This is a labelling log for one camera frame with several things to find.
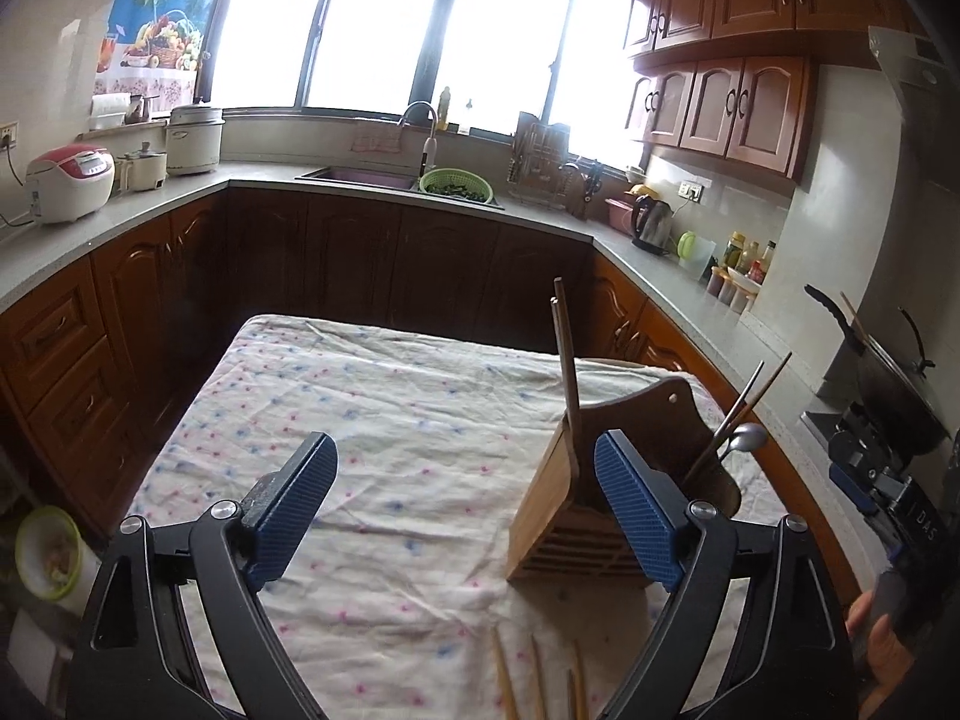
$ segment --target power cord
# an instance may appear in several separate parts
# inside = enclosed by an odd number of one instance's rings
[[[6,149],[7,164],[10,165],[10,172],[13,174],[13,178],[16,179],[16,183],[22,187],[23,181],[21,181],[20,176],[16,174],[16,170],[13,170],[13,159],[11,159],[10,156],[10,135],[4,135],[3,143],[0,143],[0,146],[3,146],[3,148]],[[8,221],[7,217],[5,217],[3,214],[0,214],[0,220],[2,220],[3,224],[6,224],[8,227],[26,227],[28,224],[34,223],[34,220],[30,218],[30,220],[18,221],[18,223],[14,224],[11,221]]]

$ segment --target paper towel roll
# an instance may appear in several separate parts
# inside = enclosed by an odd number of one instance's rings
[[[112,95],[93,95],[90,116],[107,116],[112,113],[126,113],[130,107],[130,93],[116,92]]]

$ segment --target wok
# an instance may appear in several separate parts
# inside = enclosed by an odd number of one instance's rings
[[[867,416],[880,429],[891,449],[904,464],[909,463],[915,455],[925,455],[935,449],[947,437],[947,428],[907,372],[875,338],[870,336],[865,343],[861,341],[847,324],[843,311],[827,295],[809,284],[804,289],[832,314],[843,331],[847,346],[860,357],[856,369],[860,399]],[[916,376],[925,378],[923,372],[928,367],[934,367],[934,364],[925,357],[920,331],[910,314],[904,309],[901,309],[901,314],[910,322],[920,348],[920,360],[911,365],[910,370]]]

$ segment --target hand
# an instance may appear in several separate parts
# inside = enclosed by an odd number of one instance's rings
[[[857,598],[847,615],[847,635],[853,637],[870,616],[874,603],[874,591],[865,592]],[[860,720],[870,717],[899,685],[913,666],[913,656],[899,642],[890,624],[890,615],[885,614],[874,624],[867,639],[867,664],[874,672],[877,687],[860,705]]]

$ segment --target countertop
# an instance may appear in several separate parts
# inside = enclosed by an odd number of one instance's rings
[[[0,311],[5,311],[37,284],[93,248],[144,221],[165,214],[229,186],[313,191],[404,205],[434,207],[496,218],[503,223],[544,230],[592,242],[632,282],[673,319],[736,389],[741,389],[760,360],[769,375],[781,352],[761,340],[738,314],[707,295],[676,262],[634,247],[630,239],[598,221],[579,221],[571,215],[538,205],[497,197],[502,208],[476,206],[411,191],[351,187],[343,184],[299,181],[296,176],[315,165],[267,162],[225,162],[214,172],[170,177],[155,191],[111,199],[98,212],[72,224],[30,225],[0,241]],[[757,406],[757,415],[784,450],[832,526],[853,572],[864,589],[872,587],[885,566],[880,540],[862,521],[852,504],[827,478],[829,459],[808,428],[800,422],[806,409],[822,408],[810,388],[788,366]]]

